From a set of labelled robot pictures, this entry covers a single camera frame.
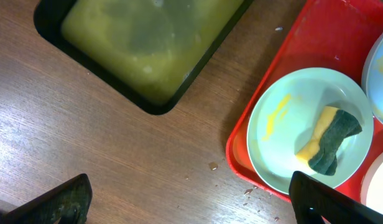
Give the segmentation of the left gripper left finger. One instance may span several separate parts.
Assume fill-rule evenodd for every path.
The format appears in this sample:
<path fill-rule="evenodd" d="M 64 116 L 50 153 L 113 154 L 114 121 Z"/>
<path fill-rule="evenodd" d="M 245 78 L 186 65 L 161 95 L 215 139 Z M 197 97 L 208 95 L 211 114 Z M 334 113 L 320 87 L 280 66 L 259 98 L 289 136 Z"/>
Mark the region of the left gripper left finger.
<path fill-rule="evenodd" d="M 30 202 L 0 215 L 0 224 L 84 224 L 92 198 L 89 178 L 86 174 L 80 174 Z"/>

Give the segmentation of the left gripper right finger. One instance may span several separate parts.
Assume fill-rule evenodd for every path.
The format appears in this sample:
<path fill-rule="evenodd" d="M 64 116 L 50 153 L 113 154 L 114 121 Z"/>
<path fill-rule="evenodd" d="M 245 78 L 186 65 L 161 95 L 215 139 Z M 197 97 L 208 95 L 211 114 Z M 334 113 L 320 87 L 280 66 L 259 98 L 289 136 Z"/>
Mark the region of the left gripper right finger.
<path fill-rule="evenodd" d="M 354 201 L 318 180 L 295 171 L 288 194 L 298 224 L 383 224 L 383 214 Z"/>

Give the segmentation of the yellow green sponge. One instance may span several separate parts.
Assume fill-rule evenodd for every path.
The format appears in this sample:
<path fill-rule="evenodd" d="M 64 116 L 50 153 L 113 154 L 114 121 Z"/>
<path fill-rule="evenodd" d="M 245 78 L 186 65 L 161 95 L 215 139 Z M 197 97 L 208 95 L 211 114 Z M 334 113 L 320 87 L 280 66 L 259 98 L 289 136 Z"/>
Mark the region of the yellow green sponge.
<path fill-rule="evenodd" d="M 296 153 L 298 162 L 316 173 L 332 176 L 336 172 L 336 153 L 344 139 L 359 134 L 362 127 L 352 114 L 326 106 L 323 108 L 310 140 Z"/>

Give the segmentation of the white plate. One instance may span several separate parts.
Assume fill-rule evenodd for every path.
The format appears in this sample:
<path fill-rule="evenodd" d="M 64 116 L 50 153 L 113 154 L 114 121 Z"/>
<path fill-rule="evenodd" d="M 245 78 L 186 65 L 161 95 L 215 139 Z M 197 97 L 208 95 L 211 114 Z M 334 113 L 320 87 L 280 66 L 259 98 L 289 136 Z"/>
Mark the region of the white plate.
<path fill-rule="evenodd" d="M 361 186 L 361 203 L 383 214 L 383 153 L 371 164 Z"/>

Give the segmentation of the light blue plate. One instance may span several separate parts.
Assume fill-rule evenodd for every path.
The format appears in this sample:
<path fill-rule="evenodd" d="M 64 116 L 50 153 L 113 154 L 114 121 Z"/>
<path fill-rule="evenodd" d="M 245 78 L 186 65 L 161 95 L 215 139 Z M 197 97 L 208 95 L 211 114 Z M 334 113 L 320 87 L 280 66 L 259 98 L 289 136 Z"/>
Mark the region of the light blue plate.
<path fill-rule="evenodd" d="M 296 158 L 325 106 L 345 110 L 362 126 L 362 132 L 346 138 L 338 148 L 332 176 L 316 173 Z M 335 189 L 359 169 L 373 134 L 371 106 L 354 80 L 329 68 L 304 68 L 280 78 L 260 97 L 247 126 L 247 151 L 258 176 L 280 193 L 288 194 L 297 170 Z"/>
<path fill-rule="evenodd" d="M 361 86 L 369 100 L 373 115 L 383 124 L 383 33 L 367 55 Z"/>

